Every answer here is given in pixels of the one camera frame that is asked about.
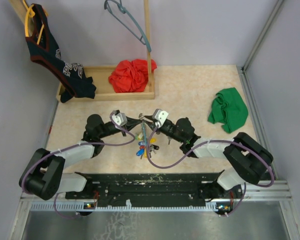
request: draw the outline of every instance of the gray wall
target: gray wall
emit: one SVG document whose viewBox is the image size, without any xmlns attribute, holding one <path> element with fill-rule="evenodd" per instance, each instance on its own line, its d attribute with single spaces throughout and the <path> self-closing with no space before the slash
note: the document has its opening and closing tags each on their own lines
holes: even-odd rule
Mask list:
<svg viewBox="0 0 300 240">
<path fill-rule="evenodd" d="M 279 176 L 300 213 L 300 0 L 287 0 L 248 69 Z"/>
<path fill-rule="evenodd" d="M 242 66 L 276 1 L 150 0 L 152 58 L 159 65 Z M 36 2 L 50 14 L 67 59 L 95 66 L 146 58 L 145 46 L 104 10 L 104 0 Z M 143 0 L 122 3 L 144 29 Z M 118 13 L 116 5 L 111 9 Z"/>
<path fill-rule="evenodd" d="M 45 143 L 57 86 L 51 73 L 30 62 L 24 28 L 9 2 L 0 0 L 0 240 L 14 220 L 19 177 Z"/>
</svg>

